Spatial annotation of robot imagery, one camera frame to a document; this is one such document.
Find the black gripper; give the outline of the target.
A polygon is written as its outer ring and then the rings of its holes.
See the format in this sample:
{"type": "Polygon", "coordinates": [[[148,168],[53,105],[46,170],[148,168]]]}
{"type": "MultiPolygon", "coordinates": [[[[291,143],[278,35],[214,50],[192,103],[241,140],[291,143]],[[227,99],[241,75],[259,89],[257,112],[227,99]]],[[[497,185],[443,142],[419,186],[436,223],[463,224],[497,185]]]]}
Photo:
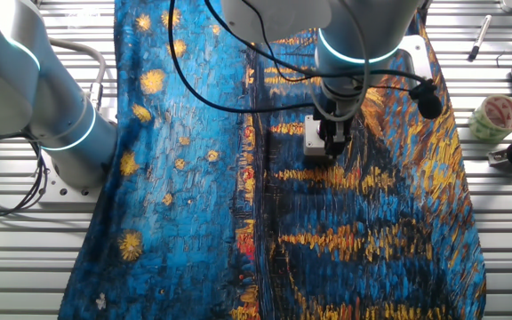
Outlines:
{"type": "Polygon", "coordinates": [[[317,111],[323,130],[320,133],[320,138],[324,141],[324,153],[331,158],[337,158],[343,154],[350,142],[357,104],[353,100],[321,100],[319,106],[325,114],[332,118],[345,117],[350,114],[347,120],[335,122],[317,111]]]}

